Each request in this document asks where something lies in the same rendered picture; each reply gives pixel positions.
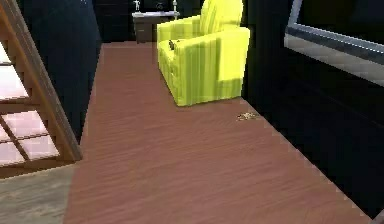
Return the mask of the small golden keys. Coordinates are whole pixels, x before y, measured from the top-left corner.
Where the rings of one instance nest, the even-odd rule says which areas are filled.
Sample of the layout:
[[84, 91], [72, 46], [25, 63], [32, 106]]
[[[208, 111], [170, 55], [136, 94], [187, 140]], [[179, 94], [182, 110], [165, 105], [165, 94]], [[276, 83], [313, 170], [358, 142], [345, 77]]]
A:
[[245, 112], [237, 116], [238, 121], [252, 120], [258, 118], [260, 115], [253, 112]]

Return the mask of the dark brown desk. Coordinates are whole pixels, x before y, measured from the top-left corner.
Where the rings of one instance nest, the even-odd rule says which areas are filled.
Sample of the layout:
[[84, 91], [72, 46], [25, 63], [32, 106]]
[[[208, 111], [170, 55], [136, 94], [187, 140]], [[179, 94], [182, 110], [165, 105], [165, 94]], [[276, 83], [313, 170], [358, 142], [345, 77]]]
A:
[[177, 11], [135, 12], [132, 14], [137, 43], [156, 42], [157, 25], [180, 15]]

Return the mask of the grey framed window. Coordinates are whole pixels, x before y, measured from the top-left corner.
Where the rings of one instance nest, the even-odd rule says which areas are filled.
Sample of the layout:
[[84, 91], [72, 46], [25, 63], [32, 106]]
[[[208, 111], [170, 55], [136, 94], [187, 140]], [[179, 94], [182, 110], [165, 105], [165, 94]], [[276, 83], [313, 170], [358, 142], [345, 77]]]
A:
[[384, 0], [293, 0], [284, 46], [384, 87]]

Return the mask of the brown framed glass door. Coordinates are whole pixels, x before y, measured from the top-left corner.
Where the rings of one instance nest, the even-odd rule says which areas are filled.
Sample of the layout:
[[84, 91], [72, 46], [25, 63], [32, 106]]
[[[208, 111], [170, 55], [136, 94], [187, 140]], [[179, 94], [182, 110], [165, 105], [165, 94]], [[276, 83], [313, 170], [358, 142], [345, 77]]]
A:
[[20, 165], [0, 168], [0, 179], [10, 178], [41, 170], [73, 164], [82, 159], [75, 135], [66, 118], [56, 91], [51, 83], [32, 36], [21, 14], [16, 0], [0, 0], [0, 37], [11, 52], [11, 61], [22, 69], [22, 77], [28, 84], [26, 99], [12, 99], [0, 103], [0, 114], [26, 112], [36, 109], [48, 126], [59, 154], [47, 158], [27, 159]]

